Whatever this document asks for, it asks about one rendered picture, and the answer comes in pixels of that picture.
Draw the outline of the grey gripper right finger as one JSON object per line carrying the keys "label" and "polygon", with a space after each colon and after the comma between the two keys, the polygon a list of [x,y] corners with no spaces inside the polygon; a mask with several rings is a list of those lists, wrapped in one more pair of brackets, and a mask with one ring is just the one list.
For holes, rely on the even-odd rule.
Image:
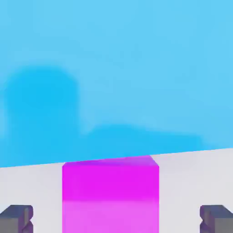
{"label": "grey gripper right finger", "polygon": [[233,213],[223,205],[202,205],[200,217],[200,233],[233,233]]}

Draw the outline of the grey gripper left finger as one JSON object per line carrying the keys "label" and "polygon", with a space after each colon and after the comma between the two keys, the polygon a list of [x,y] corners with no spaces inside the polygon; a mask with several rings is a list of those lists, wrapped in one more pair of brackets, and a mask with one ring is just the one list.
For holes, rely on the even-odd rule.
{"label": "grey gripper left finger", "polygon": [[33,233],[33,207],[10,205],[0,213],[0,233]]}

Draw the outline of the small magenta cube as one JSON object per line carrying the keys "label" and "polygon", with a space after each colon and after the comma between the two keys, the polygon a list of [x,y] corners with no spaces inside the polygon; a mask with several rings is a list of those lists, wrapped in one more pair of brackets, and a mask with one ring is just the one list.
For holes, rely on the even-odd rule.
{"label": "small magenta cube", "polygon": [[151,156],[62,166],[62,233],[159,233],[159,166]]}

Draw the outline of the large light blue box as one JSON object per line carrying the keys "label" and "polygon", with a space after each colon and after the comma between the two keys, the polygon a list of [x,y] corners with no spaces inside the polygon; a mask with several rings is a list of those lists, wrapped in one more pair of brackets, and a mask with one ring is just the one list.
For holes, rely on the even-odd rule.
{"label": "large light blue box", "polygon": [[0,167],[233,148],[233,0],[0,0]]}

